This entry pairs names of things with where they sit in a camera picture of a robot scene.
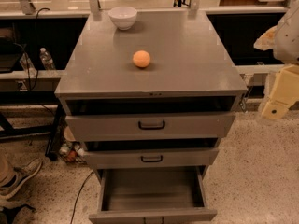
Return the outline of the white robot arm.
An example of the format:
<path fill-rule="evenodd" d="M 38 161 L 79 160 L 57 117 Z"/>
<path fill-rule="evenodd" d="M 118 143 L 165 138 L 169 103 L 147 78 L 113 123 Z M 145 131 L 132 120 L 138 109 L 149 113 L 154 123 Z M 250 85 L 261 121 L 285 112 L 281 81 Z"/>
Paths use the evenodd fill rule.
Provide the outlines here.
<path fill-rule="evenodd" d="M 278 24 L 254 43 L 259 50 L 273 50 L 284 66 L 275 74 L 272 90 L 262 109 L 265 119 L 281 119 L 299 101 L 299 6 L 293 4 Z"/>

